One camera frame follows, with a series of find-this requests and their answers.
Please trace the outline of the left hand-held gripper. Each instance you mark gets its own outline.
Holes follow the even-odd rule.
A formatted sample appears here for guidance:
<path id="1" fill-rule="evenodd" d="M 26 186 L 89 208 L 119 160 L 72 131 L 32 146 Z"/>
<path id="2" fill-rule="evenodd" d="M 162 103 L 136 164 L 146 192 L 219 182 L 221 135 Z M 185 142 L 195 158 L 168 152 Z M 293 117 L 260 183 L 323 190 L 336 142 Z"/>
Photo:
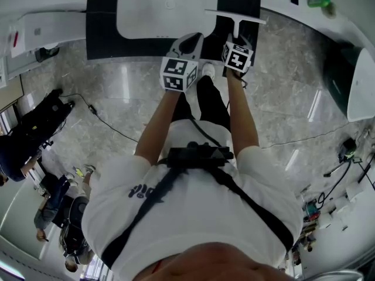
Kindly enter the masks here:
<path id="1" fill-rule="evenodd" d="M 186 92 L 196 81 L 204 36 L 190 33 L 172 44 L 162 59 L 160 82 L 164 90 Z"/>

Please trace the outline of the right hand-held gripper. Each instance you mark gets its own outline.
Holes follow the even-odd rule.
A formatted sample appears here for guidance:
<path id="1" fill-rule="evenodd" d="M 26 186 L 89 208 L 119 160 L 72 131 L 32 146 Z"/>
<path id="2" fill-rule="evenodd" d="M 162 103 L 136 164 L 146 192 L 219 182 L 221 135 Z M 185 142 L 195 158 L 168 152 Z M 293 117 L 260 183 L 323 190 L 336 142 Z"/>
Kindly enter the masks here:
<path id="1" fill-rule="evenodd" d="M 251 65 L 253 47 L 248 39 L 239 36 L 241 46 L 233 43 L 233 34 L 229 33 L 226 44 L 223 47 L 221 59 L 224 66 L 235 71 L 247 71 Z"/>

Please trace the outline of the white squeegee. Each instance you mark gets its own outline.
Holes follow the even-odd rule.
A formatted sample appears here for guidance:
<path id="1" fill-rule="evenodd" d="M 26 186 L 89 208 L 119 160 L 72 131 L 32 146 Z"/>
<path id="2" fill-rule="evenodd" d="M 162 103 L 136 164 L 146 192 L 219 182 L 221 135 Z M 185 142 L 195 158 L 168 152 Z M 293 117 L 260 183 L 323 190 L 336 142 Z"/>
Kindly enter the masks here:
<path id="1" fill-rule="evenodd" d="M 216 10 L 212 10 L 212 9 L 205 9 L 204 11 L 208 15 L 216 15 L 216 16 L 222 16 L 222 17 L 225 17 L 225 18 L 232 19 L 233 22 L 234 22 L 234 29 L 233 29 L 234 38 L 238 38 L 238 36 L 239 36 L 240 23 L 242 21 L 253 22 L 253 23 L 262 24 L 262 25 L 266 24 L 265 20 L 255 18 L 255 17 L 252 17 L 252 16 L 241 15 L 241 14 L 232 13 L 232 12 L 216 11 Z"/>

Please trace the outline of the person's right forearm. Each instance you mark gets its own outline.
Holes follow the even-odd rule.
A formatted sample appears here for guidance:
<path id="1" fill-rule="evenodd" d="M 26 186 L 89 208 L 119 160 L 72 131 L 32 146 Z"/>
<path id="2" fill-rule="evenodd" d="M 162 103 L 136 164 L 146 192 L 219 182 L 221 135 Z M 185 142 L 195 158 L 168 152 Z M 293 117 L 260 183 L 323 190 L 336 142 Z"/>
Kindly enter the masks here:
<path id="1" fill-rule="evenodd" d="M 259 146 L 258 133 L 238 75 L 226 69 L 229 91 L 230 129 L 235 157 L 245 148 Z"/>

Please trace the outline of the person's left forearm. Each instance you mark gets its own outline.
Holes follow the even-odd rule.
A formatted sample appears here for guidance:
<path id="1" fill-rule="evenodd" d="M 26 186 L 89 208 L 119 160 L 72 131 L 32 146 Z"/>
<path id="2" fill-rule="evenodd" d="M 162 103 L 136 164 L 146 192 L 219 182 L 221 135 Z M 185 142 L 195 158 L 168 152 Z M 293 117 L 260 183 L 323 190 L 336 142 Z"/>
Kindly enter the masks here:
<path id="1" fill-rule="evenodd" d="M 136 146 L 134 155 L 143 157 L 152 166 L 157 164 L 164 147 L 179 97 L 180 92 L 165 92 Z"/>

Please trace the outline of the person's white shoe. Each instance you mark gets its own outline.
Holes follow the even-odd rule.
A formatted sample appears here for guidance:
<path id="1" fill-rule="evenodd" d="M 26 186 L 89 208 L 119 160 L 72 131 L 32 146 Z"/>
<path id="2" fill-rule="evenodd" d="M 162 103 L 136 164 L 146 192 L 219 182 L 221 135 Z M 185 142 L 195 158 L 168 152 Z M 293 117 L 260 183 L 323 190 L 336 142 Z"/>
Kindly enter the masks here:
<path id="1" fill-rule="evenodd" d="M 212 63 L 205 63 L 202 67 L 202 76 L 210 77 L 212 80 L 215 78 L 215 67 Z"/>

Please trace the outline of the person's black trousers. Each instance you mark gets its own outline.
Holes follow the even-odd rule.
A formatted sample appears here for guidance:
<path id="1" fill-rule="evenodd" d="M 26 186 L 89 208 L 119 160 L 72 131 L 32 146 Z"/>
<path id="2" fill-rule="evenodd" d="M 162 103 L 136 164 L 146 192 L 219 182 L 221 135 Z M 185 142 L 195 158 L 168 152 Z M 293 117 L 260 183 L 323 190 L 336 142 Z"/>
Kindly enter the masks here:
<path id="1" fill-rule="evenodd" d="M 220 125 L 230 132 L 230 115 L 211 77 L 203 76 L 197 82 L 196 94 L 201 112 L 200 120 Z M 183 119 L 193 119 L 193 115 L 185 94 L 181 93 L 173 112 L 172 122 Z"/>

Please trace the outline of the white sink basin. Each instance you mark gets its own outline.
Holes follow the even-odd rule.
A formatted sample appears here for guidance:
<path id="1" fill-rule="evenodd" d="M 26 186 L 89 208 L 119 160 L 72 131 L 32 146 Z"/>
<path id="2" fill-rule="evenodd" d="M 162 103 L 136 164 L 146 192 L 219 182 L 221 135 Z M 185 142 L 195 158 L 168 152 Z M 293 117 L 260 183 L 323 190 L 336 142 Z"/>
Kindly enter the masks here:
<path id="1" fill-rule="evenodd" d="M 126 39 L 178 39 L 199 32 L 208 37 L 216 27 L 218 0 L 117 0 L 117 30 Z"/>

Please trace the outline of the black chest-mounted device box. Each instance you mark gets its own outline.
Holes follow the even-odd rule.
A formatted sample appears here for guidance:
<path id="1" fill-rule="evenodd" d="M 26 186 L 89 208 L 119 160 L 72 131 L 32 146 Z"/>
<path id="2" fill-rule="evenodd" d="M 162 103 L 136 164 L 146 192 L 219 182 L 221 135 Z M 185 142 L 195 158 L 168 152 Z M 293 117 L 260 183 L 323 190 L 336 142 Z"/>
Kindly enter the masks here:
<path id="1" fill-rule="evenodd" d="M 171 148 L 166 164 L 170 168 L 207 168 L 223 167 L 229 160 L 234 159 L 234 154 L 229 147 L 214 147 L 208 143 L 199 145 L 189 142 L 185 148 Z"/>

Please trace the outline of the black vanity countertop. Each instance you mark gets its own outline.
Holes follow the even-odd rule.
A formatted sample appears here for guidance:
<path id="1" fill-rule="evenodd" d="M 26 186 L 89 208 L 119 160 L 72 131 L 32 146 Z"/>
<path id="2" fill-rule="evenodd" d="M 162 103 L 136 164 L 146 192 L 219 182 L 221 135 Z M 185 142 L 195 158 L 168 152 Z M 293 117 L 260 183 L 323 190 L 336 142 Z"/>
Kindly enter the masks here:
<path id="1" fill-rule="evenodd" d="M 239 13 L 260 18 L 261 0 L 218 0 L 218 11 Z M 115 57 L 165 56 L 176 39 L 126 39 L 116 27 L 117 0 L 87 0 L 86 50 L 87 59 Z M 223 45 L 234 22 L 230 18 L 216 17 L 213 33 L 204 39 L 201 58 L 221 60 Z M 240 35 L 251 43 L 255 54 L 259 24 L 242 21 Z"/>

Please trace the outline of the dark round bin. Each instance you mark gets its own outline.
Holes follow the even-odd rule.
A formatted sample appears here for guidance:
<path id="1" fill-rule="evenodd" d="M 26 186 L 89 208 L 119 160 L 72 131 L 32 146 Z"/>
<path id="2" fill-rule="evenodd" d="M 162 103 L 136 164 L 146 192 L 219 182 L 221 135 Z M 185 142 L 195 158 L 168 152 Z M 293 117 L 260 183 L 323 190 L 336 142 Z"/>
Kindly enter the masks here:
<path id="1" fill-rule="evenodd" d="M 349 95 L 361 48 L 344 45 L 331 47 L 323 65 L 323 83 L 347 117 Z"/>

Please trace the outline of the black wheeled case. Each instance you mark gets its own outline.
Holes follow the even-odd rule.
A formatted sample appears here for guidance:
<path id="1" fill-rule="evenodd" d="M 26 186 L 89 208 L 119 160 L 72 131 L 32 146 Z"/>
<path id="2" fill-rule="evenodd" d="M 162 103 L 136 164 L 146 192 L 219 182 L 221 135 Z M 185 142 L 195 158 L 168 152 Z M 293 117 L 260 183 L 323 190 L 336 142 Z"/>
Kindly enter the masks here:
<path id="1" fill-rule="evenodd" d="M 41 146 L 62 127 L 75 106 L 75 102 L 63 103 L 61 89 L 50 92 L 30 112 L 21 118 L 21 132 L 34 145 Z"/>

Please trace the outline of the person's white t-shirt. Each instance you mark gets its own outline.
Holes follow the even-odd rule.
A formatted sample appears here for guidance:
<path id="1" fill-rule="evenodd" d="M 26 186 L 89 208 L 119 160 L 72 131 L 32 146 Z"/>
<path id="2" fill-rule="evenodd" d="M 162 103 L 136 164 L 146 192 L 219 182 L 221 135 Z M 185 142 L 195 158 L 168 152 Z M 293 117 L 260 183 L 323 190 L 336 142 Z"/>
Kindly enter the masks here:
<path id="1" fill-rule="evenodd" d="M 230 132 L 208 121 L 171 122 L 163 149 L 221 144 Z M 142 281 L 196 245 L 229 244 L 278 269 L 302 229 L 302 210 L 259 146 L 216 169 L 174 169 L 140 156 L 104 168 L 83 215 L 94 252 L 122 281 Z"/>

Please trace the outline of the black floor device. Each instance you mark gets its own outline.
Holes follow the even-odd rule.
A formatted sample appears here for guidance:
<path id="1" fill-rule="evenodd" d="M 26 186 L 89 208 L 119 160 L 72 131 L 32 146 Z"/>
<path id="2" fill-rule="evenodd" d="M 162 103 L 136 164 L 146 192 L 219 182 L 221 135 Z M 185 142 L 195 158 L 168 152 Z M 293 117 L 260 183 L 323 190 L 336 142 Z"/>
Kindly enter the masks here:
<path id="1" fill-rule="evenodd" d="M 340 149 L 339 153 L 337 155 L 339 164 L 334 167 L 331 171 L 325 173 L 323 176 L 324 178 L 330 177 L 332 173 L 337 171 L 341 166 L 343 166 L 344 163 L 350 162 L 351 159 L 354 157 L 354 154 L 356 153 L 357 145 L 356 141 L 353 138 L 346 139 Z"/>

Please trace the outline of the person's chin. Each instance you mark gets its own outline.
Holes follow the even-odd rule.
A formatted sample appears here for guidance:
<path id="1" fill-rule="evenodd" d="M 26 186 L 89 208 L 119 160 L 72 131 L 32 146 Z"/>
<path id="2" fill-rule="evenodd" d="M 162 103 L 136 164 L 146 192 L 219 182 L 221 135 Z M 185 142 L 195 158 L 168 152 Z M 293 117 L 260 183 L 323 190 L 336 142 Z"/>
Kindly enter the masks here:
<path id="1" fill-rule="evenodd" d="M 142 281 L 295 281 L 272 266 L 256 262 L 238 248 L 221 243 L 187 249 Z"/>

